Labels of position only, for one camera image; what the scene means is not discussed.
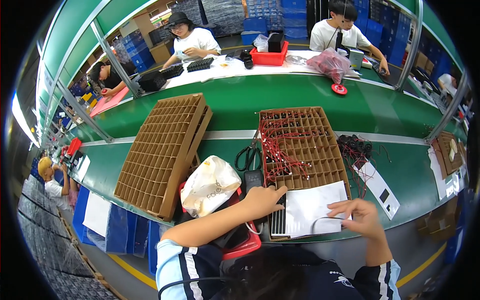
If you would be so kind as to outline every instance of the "blond hair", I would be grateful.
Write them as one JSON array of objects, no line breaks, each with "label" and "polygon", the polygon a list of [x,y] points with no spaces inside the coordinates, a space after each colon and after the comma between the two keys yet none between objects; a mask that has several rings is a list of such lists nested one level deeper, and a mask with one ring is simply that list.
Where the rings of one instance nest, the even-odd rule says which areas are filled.
[{"label": "blond hair", "polygon": [[52,160],[45,156],[45,157],[42,157],[40,159],[40,161],[38,162],[38,174],[43,178],[43,180],[47,180],[46,176],[45,176],[45,171],[51,167],[53,164]]}]

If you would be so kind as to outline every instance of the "wooden pallet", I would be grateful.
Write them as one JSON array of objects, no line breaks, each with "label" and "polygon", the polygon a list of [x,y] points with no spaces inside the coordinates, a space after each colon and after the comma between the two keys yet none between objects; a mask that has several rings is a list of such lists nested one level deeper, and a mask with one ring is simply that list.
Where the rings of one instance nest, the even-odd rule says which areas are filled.
[{"label": "wooden pallet", "polygon": [[108,282],[105,280],[103,275],[98,271],[97,268],[92,264],[92,262],[88,259],[88,256],[86,256],[85,252],[78,246],[79,241],[77,240],[76,236],[72,232],[72,228],[70,225],[67,223],[67,221],[61,217],[62,223],[65,226],[65,229],[67,230],[68,236],[70,240],[72,241],[73,247],[78,251],[80,254],[80,257],[85,261],[85,264],[87,265],[88,269],[90,272],[92,272],[93,276],[95,279],[97,279],[105,288],[110,290],[115,296],[117,296],[118,299],[120,300],[127,300],[124,296],[122,296],[120,293],[117,292]]}]

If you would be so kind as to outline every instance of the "worker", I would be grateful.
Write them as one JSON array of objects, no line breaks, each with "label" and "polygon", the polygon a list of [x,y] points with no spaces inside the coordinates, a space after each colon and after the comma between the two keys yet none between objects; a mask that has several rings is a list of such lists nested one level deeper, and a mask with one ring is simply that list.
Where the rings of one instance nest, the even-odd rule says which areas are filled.
[{"label": "worker", "polygon": [[167,28],[174,35],[173,55],[163,65],[166,69],[181,60],[182,63],[201,60],[208,54],[220,55],[222,49],[212,33],[196,27],[183,12],[174,12],[168,19]]},{"label": "worker", "polygon": [[328,3],[331,19],[321,20],[312,29],[310,49],[322,52],[335,48],[336,36],[342,30],[342,45],[347,47],[364,47],[380,59],[380,70],[390,75],[388,63],[382,52],[372,45],[353,22],[357,20],[357,9],[349,0],[330,0]]},{"label": "worker", "polygon": [[[53,177],[56,170],[63,171],[63,186]],[[55,201],[57,207],[62,210],[75,210],[79,186],[75,180],[68,177],[67,165],[53,164],[52,160],[45,156],[38,162],[38,173],[45,181],[45,192]]]},{"label": "worker", "polygon": [[[220,272],[222,252],[208,243],[247,221],[284,209],[277,201],[286,192],[285,186],[278,190],[254,187],[233,206],[168,229],[155,246],[158,298],[400,299],[395,287],[400,267],[388,247],[375,204],[362,199],[328,205],[329,217],[353,213],[353,220],[343,220],[342,225],[366,239],[366,265],[354,279],[348,279],[334,261],[290,246],[261,248]],[[162,290],[169,284],[174,285]]]},{"label": "worker", "polygon": [[115,68],[112,68],[111,65],[106,65],[102,61],[97,62],[92,67],[89,76],[91,80],[103,83],[105,87],[101,91],[103,97],[113,96],[126,87],[125,82],[122,81]]}]

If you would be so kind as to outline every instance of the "pink cutting mat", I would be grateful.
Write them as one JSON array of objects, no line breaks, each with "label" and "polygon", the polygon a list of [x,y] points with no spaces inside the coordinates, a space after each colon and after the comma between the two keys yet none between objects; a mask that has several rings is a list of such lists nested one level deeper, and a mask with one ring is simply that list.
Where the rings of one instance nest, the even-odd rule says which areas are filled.
[{"label": "pink cutting mat", "polygon": [[94,116],[104,112],[105,110],[117,106],[120,101],[122,101],[123,97],[128,93],[128,88],[124,87],[123,90],[119,91],[115,96],[113,96],[110,101],[105,102],[108,97],[103,97],[100,101],[95,105],[90,116],[93,118]]}]

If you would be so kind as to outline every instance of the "red plastic bin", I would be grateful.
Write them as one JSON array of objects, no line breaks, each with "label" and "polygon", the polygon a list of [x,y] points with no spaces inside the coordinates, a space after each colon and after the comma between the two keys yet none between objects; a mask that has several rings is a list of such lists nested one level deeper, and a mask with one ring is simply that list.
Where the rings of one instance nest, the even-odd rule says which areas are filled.
[{"label": "red plastic bin", "polygon": [[254,65],[282,66],[287,56],[288,42],[283,44],[282,52],[258,52],[257,48],[250,51]]},{"label": "red plastic bin", "polygon": [[[185,186],[185,183],[186,182],[180,184],[179,193],[183,189],[183,187]],[[237,189],[237,192],[234,193],[230,197],[230,199],[228,200],[228,205],[232,206],[232,205],[240,202],[240,198],[239,198],[240,194],[241,194],[241,188],[239,187]],[[255,228],[255,225],[253,224],[253,221],[248,222],[248,225],[250,225],[250,227],[254,231],[257,231],[257,229]],[[223,253],[222,260],[227,260],[227,259],[232,259],[232,258],[237,258],[237,257],[240,257],[240,256],[247,255],[247,254],[259,249],[261,245],[262,245],[262,241],[260,241],[260,237],[257,234],[254,234],[254,233],[249,231],[248,232],[248,240],[246,240],[242,245],[239,245],[239,246],[237,246],[233,249],[221,249],[222,253]]]}]

